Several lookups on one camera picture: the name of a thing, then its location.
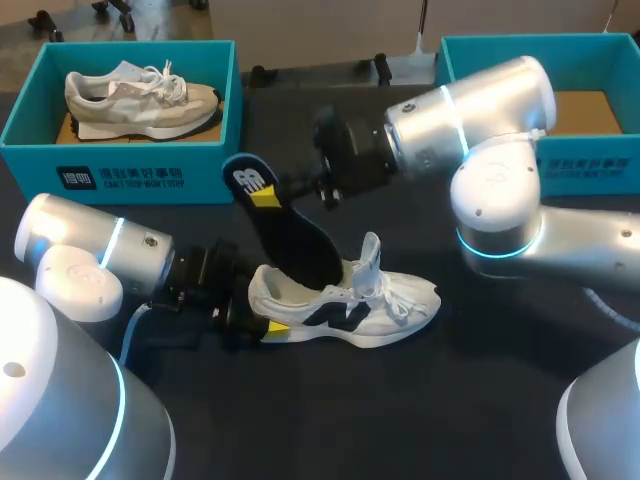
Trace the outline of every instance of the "shoe sole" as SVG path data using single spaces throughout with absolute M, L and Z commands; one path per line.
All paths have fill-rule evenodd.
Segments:
M 429 325 L 434 317 L 435 315 L 428 321 L 421 323 L 420 325 L 416 325 L 413 328 L 403 330 L 402 332 L 398 333 L 392 333 L 391 335 L 384 335 L 379 337 L 369 335 L 356 335 L 351 332 L 345 332 L 344 330 L 338 330 L 336 328 L 324 326 L 293 326 L 289 327 L 286 333 L 279 333 L 278 335 L 274 335 L 272 337 L 269 337 L 267 335 L 261 341 L 262 343 L 296 343 L 306 342 L 320 337 L 333 337 L 345 340 L 358 348 L 377 348 L 384 347 L 385 345 L 389 345 L 391 343 L 399 342 L 400 340 L 404 340 L 408 336 L 413 335 L 414 333 Z
M 207 127 L 209 126 L 209 122 L 214 119 L 216 112 L 217 110 L 207 117 L 200 118 L 186 125 L 171 128 L 147 127 L 128 123 L 78 122 L 75 118 L 72 118 L 71 122 L 74 133 L 76 133 L 78 139 L 82 141 L 110 140 L 120 137 L 143 137 L 150 140 L 167 141 L 199 133 L 201 127 L 205 125 Z

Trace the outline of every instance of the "beige sneaker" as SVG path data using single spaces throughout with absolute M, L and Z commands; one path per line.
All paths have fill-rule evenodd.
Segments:
M 155 140 L 182 137 L 207 123 L 220 94 L 212 87 L 122 62 L 103 77 L 67 75 L 65 97 L 81 140 L 143 135 Z

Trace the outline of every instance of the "robotic arm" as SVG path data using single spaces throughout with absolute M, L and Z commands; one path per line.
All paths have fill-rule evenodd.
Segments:
M 451 203 L 466 262 L 492 277 L 553 276 L 640 291 L 640 219 L 540 204 L 535 143 L 553 128 L 551 83 L 520 57 L 390 107 L 379 125 L 323 112 L 321 171 L 281 192 L 319 193 L 328 208 L 392 176 L 453 174 Z

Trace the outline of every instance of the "cable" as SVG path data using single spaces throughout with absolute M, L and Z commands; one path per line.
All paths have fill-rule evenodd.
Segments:
M 143 303 L 138 309 L 133 312 L 127 325 L 127 330 L 124 332 L 124 339 L 122 340 L 122 351 L 120 352 L 120 365 L 123 367 L 127 364 L 127 357 L 129 355 L 129 349 L 131 348 L 131 338 L 133 337 L 133 331 L 136 329 L 138 320 L 140 317 L 151 310 L 151 305 Z
M 595 306 L 598 307 L 598 309 L 600 309 L 600 311 L 607 317 L 611 318 L 619 325 L 628 328 L 629 330 L 640 333 L 640 323 L 635 322 L 630 318 L 625 317 L 624 315 L 620 315 L 613 308 L 607 305 L 606 302 L 602 300 L 598 296 L 598 294 L 590 288 L 584 288 L 583 290 L 587 297 L 589 297 L 589 299 L 595 304 Z

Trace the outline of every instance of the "new balance logo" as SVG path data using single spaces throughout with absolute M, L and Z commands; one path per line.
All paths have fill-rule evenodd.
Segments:
M 236 170 L 233 172 L 233 178 L 235 178 L 238 185 L 244 188 L 244 191 L 247 194 L 262 190 L 266 186 L 264 178 L 262 178 L 253 168 Z
M 330 302 L 325 303 L 302 323 L 308 327 L 317 327 L 326 323 L 331 328 L 353 332 L 367 318 L 370 312 L 369 305 L 366 302 L 362 302 L 351 310 L 351 313 L 347 316 L 346 303 Z

